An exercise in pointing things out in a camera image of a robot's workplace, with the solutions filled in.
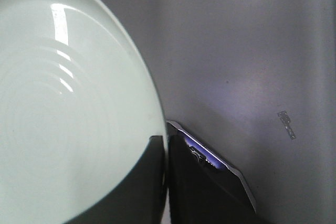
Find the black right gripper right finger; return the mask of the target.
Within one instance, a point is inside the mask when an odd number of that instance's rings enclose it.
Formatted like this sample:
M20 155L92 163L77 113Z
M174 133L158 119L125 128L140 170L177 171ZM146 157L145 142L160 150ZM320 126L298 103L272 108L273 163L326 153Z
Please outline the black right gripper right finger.
M179 136L169 139L169 203L171 223L265 223L203 171Z

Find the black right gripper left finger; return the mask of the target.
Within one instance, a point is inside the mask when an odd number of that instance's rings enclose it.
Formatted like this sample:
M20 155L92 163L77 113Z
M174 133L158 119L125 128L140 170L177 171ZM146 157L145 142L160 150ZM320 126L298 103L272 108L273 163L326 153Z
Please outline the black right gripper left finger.
M166 200L163 137L149 143L115 189L68 223L160 223Z

